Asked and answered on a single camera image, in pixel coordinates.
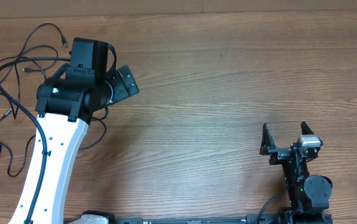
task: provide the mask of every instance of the brown wall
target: brown wall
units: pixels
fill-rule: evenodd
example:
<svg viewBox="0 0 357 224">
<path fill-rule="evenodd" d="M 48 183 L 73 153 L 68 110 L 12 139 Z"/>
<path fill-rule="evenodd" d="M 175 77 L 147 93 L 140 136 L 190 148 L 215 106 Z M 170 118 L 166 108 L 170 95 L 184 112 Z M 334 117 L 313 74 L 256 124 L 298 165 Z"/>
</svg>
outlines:
<svg viewBox="0 0 357 224">
<path fill-rule="evenodd" d="M 357 0 L 0 0 L 0 18 L 357 9 Z"/>
</svg>

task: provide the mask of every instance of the wooden table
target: wooden table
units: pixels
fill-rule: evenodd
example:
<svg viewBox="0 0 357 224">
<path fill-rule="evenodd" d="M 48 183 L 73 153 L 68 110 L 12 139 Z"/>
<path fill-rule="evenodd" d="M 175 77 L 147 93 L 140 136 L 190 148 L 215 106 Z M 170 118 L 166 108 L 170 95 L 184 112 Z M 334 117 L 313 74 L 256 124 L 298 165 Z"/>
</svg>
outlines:
<svg viewBox="0 0 357 224">
<path fill-rule="evenodd" d="M 284 187 L 282 168 L 259 155 L 262 124 L 287 147 L 306 121 L 325 143 L 308 169 L 333 181 L 328 213 L 357 223 L 357 11 L 0 19 L 0 58 L 17 54 L 43 22 L 70 45 L 74 37 L 112 43 L 141 91 L 112 106 L 104 140 L 78 153 L 65 218 L 88 209 L 145 218 L 258 213 Z M 69 56 L 52 28 L 34 34 L 29 45 L 37 44 Z M 21 73 L 21 102 L 33 113 L 42 82 Z M 13 75 L 3 86 L 16 96 Z M 7 107 L 0 96 L 0 115 Z M 22 113 L 0 122 L 13 170 L 34 130 Z M 102 130 L 93 123 L 83 144 Z M 0 223 L 12 217 L 28 168 L 10 178 L 8 162 L 3 151 Z M 282 198 L 267 212 L 286 205 Z"/>
</svg>

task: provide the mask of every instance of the table surface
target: table surface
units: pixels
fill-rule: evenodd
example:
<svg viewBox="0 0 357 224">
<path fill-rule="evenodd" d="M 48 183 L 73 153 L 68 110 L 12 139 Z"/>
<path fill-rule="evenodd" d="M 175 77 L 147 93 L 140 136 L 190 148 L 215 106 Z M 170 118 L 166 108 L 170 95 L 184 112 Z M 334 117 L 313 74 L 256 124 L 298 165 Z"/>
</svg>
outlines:
<svg viewBox="0 0 357 224">
<path fill-rule="evenodd" d="M 325 143 L 308 170 L 333 181 L 327 213 L 335 223 L 357 223 L 357 11 L 0 19 L 0 58 L 16 55 L 43 22 L 57 24 L 69 48 L 74 37 L 112 43 L 141 91 L 112 106 L 103 141 L 78 153 L 65 218 L 85 210 L 144 218 L 258 213 L 284 188 L 282 168 L 259 155 L 262 124 L 287 147 L 306 121 Z M 69 56 L 53 28 L 36 32 L 29 46 L 37 44 Z M 21 103 L 35 114 L 44 79 L 20 75 Z M 2 85 L 16 97 L 14 75 Z M 0 115 L 7 108 L 0 96 Z M 0 122 L 13 171 L 34 131 L 22 113 Z M 102 131 L 93 123 L 83 145 Z M 0 223 L 12 217 L 28 169 L 10 178 L 8 162 L 4 150 Z M 282 198 L 267 212 L 287 205 Z"/>
</svg>

